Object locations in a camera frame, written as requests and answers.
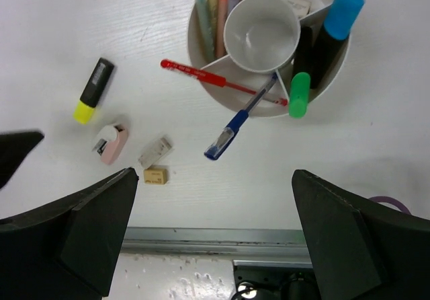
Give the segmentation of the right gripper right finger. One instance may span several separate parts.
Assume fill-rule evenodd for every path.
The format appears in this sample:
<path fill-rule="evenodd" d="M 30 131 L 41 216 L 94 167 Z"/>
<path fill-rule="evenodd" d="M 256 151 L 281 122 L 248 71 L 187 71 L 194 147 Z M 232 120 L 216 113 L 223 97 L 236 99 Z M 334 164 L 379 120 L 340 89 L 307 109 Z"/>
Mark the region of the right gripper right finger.
<path fill-rule="evenodd" d="M 429 220 L 307 170 L 292 190 L 322 299 L 429 298 Z"/>

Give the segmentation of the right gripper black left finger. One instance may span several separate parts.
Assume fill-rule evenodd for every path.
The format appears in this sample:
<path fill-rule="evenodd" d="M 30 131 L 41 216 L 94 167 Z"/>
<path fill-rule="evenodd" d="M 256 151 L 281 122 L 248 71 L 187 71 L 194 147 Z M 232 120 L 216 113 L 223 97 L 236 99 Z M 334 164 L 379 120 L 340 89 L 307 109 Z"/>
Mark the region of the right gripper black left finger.
<path fill-rule="evenodd" d="M 136 196 L 129 167 L 1 220 L 2 299 L 103 299 Z"/>

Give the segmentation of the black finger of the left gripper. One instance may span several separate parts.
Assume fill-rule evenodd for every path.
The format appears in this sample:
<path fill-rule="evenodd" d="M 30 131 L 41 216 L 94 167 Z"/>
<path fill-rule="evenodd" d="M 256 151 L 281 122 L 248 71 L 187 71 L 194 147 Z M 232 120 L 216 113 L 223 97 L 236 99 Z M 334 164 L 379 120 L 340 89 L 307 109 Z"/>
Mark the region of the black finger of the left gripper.
<path fill-rule="evenodd" d="M 1 133 L 0 175 L 3 188 L 27 155 L 44 139 L 39 130 Z"/>

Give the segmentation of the yellow cap black highlighter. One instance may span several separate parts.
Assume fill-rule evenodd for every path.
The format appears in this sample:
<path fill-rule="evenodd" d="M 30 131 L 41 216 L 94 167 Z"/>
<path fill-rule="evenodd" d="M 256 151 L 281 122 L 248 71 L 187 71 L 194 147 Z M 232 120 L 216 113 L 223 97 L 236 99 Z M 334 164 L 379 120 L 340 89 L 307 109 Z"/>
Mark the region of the yellow cap black highlighter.
<path fill-rule="evenodd" d="M 90 121 L 108 85 L 114 67 L 114 64 L 105 58 L 98 60 L 73 113 L 73 118 L 77 122 L 87 124 Z"/>

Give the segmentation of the small wooden sharpener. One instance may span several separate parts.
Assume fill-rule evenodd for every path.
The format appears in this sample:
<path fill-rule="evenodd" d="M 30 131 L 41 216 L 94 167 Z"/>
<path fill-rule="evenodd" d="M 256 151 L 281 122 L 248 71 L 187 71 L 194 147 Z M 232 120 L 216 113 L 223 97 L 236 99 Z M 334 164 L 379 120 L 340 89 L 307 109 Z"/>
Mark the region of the small wooden sharpener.
<path fill-rule="evenodd" d="M 165 168 L 150 167 L 143 171 L 145 184 L 164 185 L 168 181 L 168 171 Z"/>

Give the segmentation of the grey eraser block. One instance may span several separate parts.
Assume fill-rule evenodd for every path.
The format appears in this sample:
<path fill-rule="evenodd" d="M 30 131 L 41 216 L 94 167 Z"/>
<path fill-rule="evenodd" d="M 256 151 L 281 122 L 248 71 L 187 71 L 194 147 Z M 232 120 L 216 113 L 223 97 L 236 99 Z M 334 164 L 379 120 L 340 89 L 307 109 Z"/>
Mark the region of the grey eraser block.
<path fill-rule="evenodd" d="M 156 164 L 158 160 L 163 158 L 168 152 L 172 150 L 172 145 L 167 137 L 160 137 L 148 144 L 140 154 L 138 162 L 140 166 L 145 170 L 152 165 Z"/>

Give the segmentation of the blue pen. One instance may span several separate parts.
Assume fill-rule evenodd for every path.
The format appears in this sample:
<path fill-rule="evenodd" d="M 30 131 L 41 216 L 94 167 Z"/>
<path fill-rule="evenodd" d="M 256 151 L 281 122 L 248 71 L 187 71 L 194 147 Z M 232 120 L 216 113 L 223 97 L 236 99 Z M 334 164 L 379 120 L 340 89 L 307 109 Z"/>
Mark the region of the blue pen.
<path fill-rule="evenodd" d="M 204 156 L 212 161 L 218 158 L 226 151 L 228 146 L 234 141 L 240 127 L 248 119 L 251 111 L 264 98 L 268 91 L 275 85 L 277 74 L 274 73 L 267 83 L 247 102 L 245 107 L 239 110 L 231 121 L 224 127 L 219 137 L 205 150 Z"/>

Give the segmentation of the green cap black highlighter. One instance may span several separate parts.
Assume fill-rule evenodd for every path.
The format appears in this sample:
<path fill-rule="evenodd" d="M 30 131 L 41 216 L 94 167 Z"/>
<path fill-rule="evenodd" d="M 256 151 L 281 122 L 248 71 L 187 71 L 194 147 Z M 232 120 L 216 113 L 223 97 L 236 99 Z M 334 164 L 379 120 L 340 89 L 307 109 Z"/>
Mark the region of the green cap black highlighter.
<path fill-rule="evenodd" d="M 301 28 L 290 82 L 289 115 L 292 118 L 301 118 L 307 111 L 312 74 L 312 40 L 312 28 Z"/>

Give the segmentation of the red pen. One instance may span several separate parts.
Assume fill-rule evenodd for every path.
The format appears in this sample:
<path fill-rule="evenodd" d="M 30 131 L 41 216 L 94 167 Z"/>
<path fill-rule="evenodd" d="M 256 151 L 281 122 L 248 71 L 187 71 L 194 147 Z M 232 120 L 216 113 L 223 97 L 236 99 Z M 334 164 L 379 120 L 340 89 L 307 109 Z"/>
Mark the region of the red pen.
<path fill-rule="evenodd" d="M 222 57 L 221 59 L 218 59 L 217 61 L 214 61 L 213 63 L 210 63 L 207 65 L 207 67 L 211 67 L 212 65 L 217 65 L 218 63 L 223 63 L 224 61 L 227 61 L 229 59 L 228 56 Z M 215 85 L 218 87 L 228 87 L 237 91 L 241 91 L 243 93 L 247 93 L 249 95 L 256 94 L 256 90 L 244 86 L 239 85 L 233 82 L 228 81 L 225 77 L 221 75 L 217 75 L 215 73 L 211 73 L 209 71 L 205 71 L 203 69 L 197 69 L 195 67 L 189 66 L 189 65 L 183 65 L 181 63 L 177 63 L 175 61 L 169 60 L 169 59 L 163 59 L 160 62 L 160 66 L 163 69 L 174 71 L 177 73 L 181 73 L 184 75 L 187 75 L 188 77 L 191 77 L 195 80 L 198 80 L 203 83 L 208 83 L 210 85 Z M 285 98 L 276 97 L 271 94 L 266 94 L 263 97 L 263 100 L 267 102 L 271 102 L 272 104 L 277 104 L 280 106 L 287 106 L 288 101 Z"/>

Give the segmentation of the blue cap black highlighter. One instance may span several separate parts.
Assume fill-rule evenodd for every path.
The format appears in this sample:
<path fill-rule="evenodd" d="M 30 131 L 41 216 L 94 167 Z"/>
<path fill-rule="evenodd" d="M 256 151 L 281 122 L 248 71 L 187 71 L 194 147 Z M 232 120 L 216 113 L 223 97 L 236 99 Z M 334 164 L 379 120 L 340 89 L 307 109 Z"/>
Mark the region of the blue cap black highlighter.
<path fill-rule="evenodd" d="M 312 48 L 311 89 L 319 86 L 333 64 L 365 2 L 365 0 L 333 0 Z"/>

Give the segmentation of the pink pen tube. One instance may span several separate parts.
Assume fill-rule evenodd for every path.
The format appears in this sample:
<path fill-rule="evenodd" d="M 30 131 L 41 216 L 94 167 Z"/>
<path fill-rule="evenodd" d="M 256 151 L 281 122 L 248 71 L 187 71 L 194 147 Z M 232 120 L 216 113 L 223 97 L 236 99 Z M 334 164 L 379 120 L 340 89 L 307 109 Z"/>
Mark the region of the pink pen tube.
<path fill-rule="evenodd" d="M 228 11 L 228 0 L 218 0 L 218 16 L 216 28 L 216 58 L 219 59 L 224 56 L 224 25 Z"/>

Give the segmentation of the yellow pen tube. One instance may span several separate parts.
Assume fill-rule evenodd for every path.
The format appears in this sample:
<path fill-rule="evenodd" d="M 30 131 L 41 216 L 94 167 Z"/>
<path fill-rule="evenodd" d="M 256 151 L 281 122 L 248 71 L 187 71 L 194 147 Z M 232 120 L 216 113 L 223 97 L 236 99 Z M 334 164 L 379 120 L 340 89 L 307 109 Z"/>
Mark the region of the yellow pen tube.
<path fill-rule="evenodd" d="M 212 60 L 216 58 L 216 29 L 217 29 L 217 17 L 218 17 L 218 0 L 206 0 L 207 12 L 211 26 L 211 37 L 212 37 Z"/>

